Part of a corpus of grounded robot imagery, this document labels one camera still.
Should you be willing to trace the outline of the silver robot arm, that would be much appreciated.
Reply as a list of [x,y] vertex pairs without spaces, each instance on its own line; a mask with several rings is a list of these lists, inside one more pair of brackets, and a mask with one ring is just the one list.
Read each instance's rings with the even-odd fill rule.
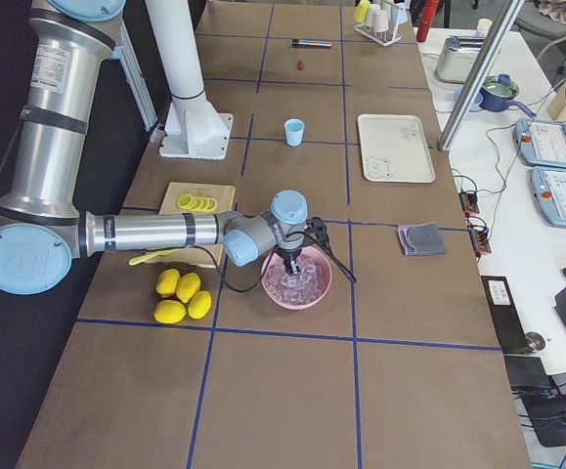
[[123,24],[120,1],[36,1],[38,45],[13,144],[10,191],[0,197],[0,290],[30,295],[57,285],[97,252],[220,245],[237,266],[276,252],[292,275],[306,244],[308,205],[278,192],[254,217],[235,211],[174,215],[80,214],[72,202],[101,63]]

